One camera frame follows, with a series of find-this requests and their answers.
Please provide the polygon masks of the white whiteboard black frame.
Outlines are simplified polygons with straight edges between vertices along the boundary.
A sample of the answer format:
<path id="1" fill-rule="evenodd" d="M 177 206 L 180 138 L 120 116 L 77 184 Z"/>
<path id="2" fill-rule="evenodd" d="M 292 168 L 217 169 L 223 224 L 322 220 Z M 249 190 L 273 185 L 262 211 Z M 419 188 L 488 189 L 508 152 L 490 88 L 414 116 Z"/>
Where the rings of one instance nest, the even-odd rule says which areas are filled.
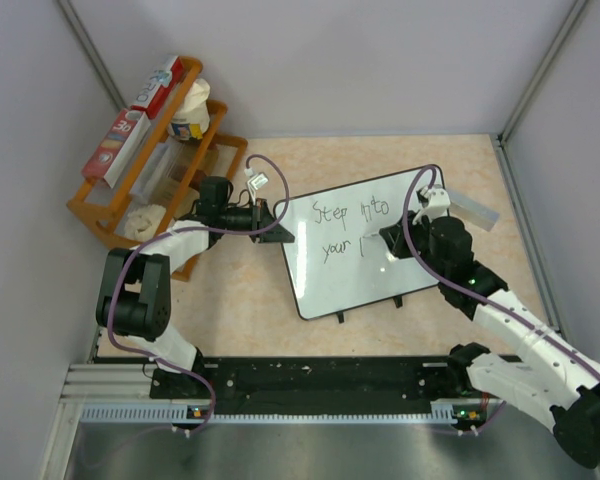
<path id="1" fill-rule="evenodd" d="M 413 259 L 393 258 L 381 239 L 362 238 L 402 218 L 418 167 L 316 191 L 273 208 L 295 236 L 282 245 L 294 302 L 304 320 L 390 300 L 436 285 Z"/>

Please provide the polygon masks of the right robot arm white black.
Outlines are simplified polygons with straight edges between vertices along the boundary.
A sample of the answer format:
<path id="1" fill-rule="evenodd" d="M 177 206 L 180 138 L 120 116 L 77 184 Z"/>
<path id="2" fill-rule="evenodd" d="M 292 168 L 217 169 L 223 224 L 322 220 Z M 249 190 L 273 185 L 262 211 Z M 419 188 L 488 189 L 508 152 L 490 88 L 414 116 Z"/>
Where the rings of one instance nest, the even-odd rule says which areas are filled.
<path id="1" fill-rule="evenodd" d="M 577 464 L 600 467 L 600 364 L 539 320 L 474 257 L 473 238 L 451 216 L 413 213 L 379 232 L 391 256 L 415 259 L 447 303 L 507 343 L 510 363 L 477 343 L 454 347 L 446 380 L 456 394 L 491 394 L 547 428 Z"/>

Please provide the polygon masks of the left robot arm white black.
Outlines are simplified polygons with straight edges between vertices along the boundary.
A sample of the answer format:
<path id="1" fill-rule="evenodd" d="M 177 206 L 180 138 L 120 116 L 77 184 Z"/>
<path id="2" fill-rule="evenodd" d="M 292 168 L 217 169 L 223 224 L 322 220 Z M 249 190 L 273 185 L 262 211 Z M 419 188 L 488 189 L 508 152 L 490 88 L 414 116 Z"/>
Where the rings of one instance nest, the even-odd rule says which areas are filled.
<path id="1" fill-rule="evenodd" d="M 256 196 L 267 182 L 263 173 L 248 173 L 249 198 L 239 206 L 230 201 L 230 180 L 206 177 L 189 214 L 155 238 L 133 249 L 115 248 L 107 256 L 97 323 L 113 335 L 130 338 L 162 369 L 173 372 L 172 384 L 185 396 L 200 394 L 207 374 L 202 354 L 170 324 L 171 274 L 227 234 L 247 235 L 254 243 L 294 242 L 267 201 Z"/>

